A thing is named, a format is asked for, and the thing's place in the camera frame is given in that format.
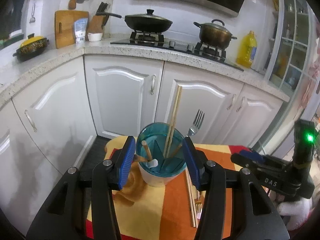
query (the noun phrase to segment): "yellow lid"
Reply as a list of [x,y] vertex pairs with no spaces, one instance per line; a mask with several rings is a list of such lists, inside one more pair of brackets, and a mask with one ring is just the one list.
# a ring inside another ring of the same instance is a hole
[[35,41],[39,41],[39,40],[41,40],[41,39],[44,39],[44,37],[43,37],[43,36],[36,36],[36,37],[35,37],[35,34],[32,33],[32,34],[30,34],[30,35],[28,36],[28,39],[27,39],[26,41],[24,41],[23,43],[20,44],[20,48],[23,47],[23,46],[26,46],[26,45],[28,45],[28,44],[30,44],[30,43],[33,43],[33,42],[35,42]]

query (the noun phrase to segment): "green led indicator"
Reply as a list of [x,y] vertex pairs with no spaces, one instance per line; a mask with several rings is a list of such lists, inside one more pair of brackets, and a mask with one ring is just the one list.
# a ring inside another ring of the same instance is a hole
[[307,139],[308,139],[309,142],[313,142],[313,140],[314,140],[314,138],[313,138],[313,136],[311,134],[307,135]]

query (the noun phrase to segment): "metal fork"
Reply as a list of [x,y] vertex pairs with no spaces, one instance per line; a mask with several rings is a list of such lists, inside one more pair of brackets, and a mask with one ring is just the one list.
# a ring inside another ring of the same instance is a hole
[[[192,126],[189,128],[189,131],[186,137],[193,136],[199,131],[199,129],[202,126],[203,119],[204,119],[204,112],[198,109],[198,113],[192,123]],[[181,147],[182,147],[182,143],[180,143],[179,146],[172,152],[170,157],[174,157]]]
[[204,119],[204,112],[202,112],[199,109],[198,113],[197,113],[197,115],[196,115],[196,117],[195,117],[195,119],[194,119],[194,121],[192,123],[192,126],[189,128],[187,137],[193,136],[199,131],[199,129],[202,126],[203,119]]

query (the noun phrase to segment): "black pot with yellow lid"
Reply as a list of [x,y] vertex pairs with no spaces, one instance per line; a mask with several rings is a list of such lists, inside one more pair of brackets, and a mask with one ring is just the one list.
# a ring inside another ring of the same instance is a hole
[[28,36],[28,39],[21,43],[20,47],[13,54],[19,61],[26,61],[40,55],[47,48],[49,40],[43,36],[35,36],[34,33]]

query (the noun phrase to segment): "gas stove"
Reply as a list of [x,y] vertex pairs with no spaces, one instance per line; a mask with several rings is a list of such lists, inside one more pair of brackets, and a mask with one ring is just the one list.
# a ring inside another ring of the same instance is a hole
[[162,48],[173,51],[179,51],[190,55],[206,58],[215,62],[220,62],[224,65],[244,71],[231,61],[226,59],[226,51],[218,47],[212,47],[208,44],[198,42],[194,44],[183,44],[182,41],[164,40],[161,33],[145,33],[145,32],[132,32],[129,39],[120,41],[113,41],[111,44],[126,44],[126,45],[139,45],[154,48]]

